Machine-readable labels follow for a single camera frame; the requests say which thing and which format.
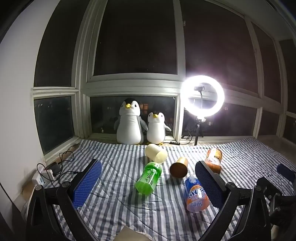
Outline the large penguin plush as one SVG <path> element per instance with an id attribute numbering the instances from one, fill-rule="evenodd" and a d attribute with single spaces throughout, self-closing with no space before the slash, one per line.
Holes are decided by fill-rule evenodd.
<path id="1" fill-rule="evenodd" d="M 116 140 L 120 144 L 138 145 L 144 142 L 144 131 L 148 127 L 140 116 L 140 106 L 134 98 L 126 98 L 121 104 L 114 129 Z"/>

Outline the orange clear snack cup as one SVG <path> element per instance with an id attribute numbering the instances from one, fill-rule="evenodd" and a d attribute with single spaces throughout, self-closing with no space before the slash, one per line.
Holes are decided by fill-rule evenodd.
<path id="1" fill-rule="evenodd" d="M 222 151 L 218 148 L 211 148 L 207 151 L 205 163 L 217 174 L 221 172 Z"/>

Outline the cream white cup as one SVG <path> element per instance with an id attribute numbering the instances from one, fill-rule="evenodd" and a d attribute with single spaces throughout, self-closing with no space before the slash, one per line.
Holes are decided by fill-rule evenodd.
<path id="1" fill-rule="evenodd" d="M 166 161 L 168 157 L 167 151 L 160 147 L 157 146 L 156 144 L 149 144 L 145 148 L 145 155 L 153 162 L 162 164 Z"/>

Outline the black light tripod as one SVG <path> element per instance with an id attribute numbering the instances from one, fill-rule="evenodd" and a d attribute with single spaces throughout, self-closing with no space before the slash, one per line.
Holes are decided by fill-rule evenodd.
<path id="1" fill-rule="evenodd" d="M 196 146 L 198 143 L 199 137 L 204 137 L 202 131 L 202 123 L 205 122 L 204 120 L 195 118 L 186 118 L 183 122 L 183 129 L 181 138 L 189 139 L 189 144 L 192 139 L 194 138 L 194 145 Z"/>

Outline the blue orange soda cup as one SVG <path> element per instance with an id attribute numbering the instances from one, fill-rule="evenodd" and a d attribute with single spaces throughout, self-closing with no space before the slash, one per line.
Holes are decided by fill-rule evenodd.
<path id="1" fill-rule="evenodd" d="M 185 181 L 185 186 L 186 206 L 189 212 L 200 212 L 209 206 L 208 196 L 195 176 L 189 176 Z"/>

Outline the small penguin plush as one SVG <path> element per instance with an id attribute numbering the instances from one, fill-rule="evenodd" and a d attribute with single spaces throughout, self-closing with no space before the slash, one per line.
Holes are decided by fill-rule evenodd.
<path id="1" fill-rule="evenodd" d="M 171 132 L 171 128 L 165 124 L 164 114 L 149 113 L 147 121 L 147 141 L 152 144 L 161 144 L 166 138 L 166 131 Z"/>

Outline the green plastic cup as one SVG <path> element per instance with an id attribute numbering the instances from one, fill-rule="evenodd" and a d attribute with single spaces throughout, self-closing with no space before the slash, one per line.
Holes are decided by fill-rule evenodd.
<path id="1" fill-rule="evenodd" d="M 153 193 L 162 174 L 162 166 L 156 162 L 149 162 L 144 167 L 143 173 L 135 184 L 136 190 L 145 196 Z"/>

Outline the slim brown paper cup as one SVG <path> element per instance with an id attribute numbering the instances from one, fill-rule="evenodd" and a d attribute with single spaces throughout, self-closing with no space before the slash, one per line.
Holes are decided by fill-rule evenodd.
<path id="1" fill-rule="evenodd" d="M 180 157 L 170 166 L 170 174 L 175 178 L 184 178 L 188 173 L 188 160 Z"/>

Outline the white power strip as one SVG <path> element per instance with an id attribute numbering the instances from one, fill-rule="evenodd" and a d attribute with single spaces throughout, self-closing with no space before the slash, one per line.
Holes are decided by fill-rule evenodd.
<path id="1" fill-rule="evenodd" d="M 47 182 L 54 181 L 55 177 L 52 170 L 43 170 L 42 172 L 36 171 L 32 177 L 34 185 L 44 185 Z"/>

